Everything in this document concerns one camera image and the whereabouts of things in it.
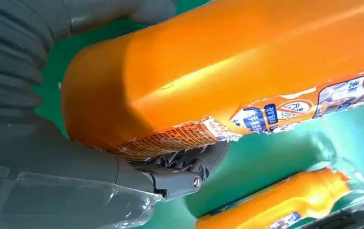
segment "transparent plastic shield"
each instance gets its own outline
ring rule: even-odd
[[[162,200],[106,182],[19,173],[0,178],[0,229],[127,229],[145,224]]]
[[[350,160],[336,157],[328,167],[335,172],[343,173],[349,178],[347,185],[353,193],[364,193],[364,176]]]

